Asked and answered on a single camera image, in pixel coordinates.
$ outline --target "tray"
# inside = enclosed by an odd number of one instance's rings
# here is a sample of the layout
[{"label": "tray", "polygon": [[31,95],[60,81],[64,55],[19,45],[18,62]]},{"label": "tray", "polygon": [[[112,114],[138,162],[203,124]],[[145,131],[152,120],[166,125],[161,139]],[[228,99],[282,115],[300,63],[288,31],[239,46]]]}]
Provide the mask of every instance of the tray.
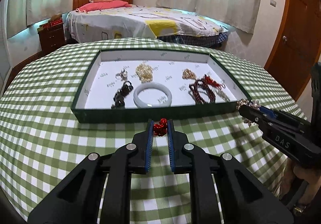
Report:
[{"label": "tray", "polygon": [[[172,93],[170,107],[137,108],[133,94],[142,84],[135,70],[141,63],[153,68],[153,82],[165,85]],[[125,98],[125,109],[111,109],[113,97],[123,85],[116,74],[126,69],[134,90]],[[193,71],[197,78],[209,75],[218,83],[224,83],[224,93],[230,101],[216,95],[216,103],[195,105],[189,84],[194,80],[182,79],[184,69]],[[201,97],[209,101],[206,92],[199,89]],[[139,98],[150,104],[160,104],[167,96],[157,89],[147,89]],[[85,73],[71,106],[80,123],[134,123],[158,120],[208,117],[236,110],[236,100],[251,99],[237,80],[209,53],[183,52],[157,49],[124,49],[100,51]]]}]

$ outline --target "plaid bed skirt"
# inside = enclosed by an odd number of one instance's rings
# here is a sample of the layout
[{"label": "plaid bed skirt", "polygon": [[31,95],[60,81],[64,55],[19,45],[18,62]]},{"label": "plaid bed skirt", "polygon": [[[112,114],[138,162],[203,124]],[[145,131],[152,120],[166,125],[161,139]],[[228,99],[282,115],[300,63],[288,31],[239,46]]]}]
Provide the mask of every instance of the plaid bed skirt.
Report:
[{"label": "plaid bed skirt", "polygon": [[228,32],[220,33],[216,36],[186,36],[186,35],[171,35],[171,36],[160,36],[157,39],[168,42],[178,43],[184,45],[192,45],[198,47],[217,48],[222,46],[222,42],[227,40]]}]

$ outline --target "light switch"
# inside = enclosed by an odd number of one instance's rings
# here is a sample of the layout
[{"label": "light switch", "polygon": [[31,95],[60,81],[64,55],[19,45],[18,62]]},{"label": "light switch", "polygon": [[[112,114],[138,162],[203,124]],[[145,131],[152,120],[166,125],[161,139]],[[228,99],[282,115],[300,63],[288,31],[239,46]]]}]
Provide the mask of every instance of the light switch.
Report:
[{"label": "light switch", "polygon": [[276,7],[276,1],[274,1],[274,0],[271,0],[270,4],[271,4],[273,7]]}]

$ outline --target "nightstand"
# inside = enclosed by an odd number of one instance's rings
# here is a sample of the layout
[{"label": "nightstand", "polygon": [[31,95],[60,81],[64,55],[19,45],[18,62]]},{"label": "nightstand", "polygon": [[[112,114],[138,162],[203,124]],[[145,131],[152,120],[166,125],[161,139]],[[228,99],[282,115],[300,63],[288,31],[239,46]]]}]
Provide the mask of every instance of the nightstand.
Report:
[{"label": "nightstand", "polygon": [[44,55],[54,52],[58,48],[66,45],[64,26],[59,24],[50,28],[44,28],[38,32],[41,50]]}]

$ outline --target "table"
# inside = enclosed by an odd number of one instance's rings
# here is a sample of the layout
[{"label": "table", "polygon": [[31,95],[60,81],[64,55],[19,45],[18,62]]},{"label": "table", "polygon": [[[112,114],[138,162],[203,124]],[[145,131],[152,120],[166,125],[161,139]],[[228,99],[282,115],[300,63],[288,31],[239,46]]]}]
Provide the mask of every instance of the table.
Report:
[{"label": "table", "polygon": [[[0,99],[0,185],[23,218],[89,153],[113,153],[145,130],[147,122],[80,124],[70,110],[97,52],[126,48],[208,52],[262,105],[304,118],[262,67],[223,51],[133,38],[61,47],[28,64]],[[231,153],[276,192],[286,156],[263,141],[256,125],[243,124],[238,112],[175,120],[174,126],[208,153]],[[131,187],[131,223],[191,222],[188,175],[171,173],[166,136],[154,138],[150,172],[133,175]]]}]

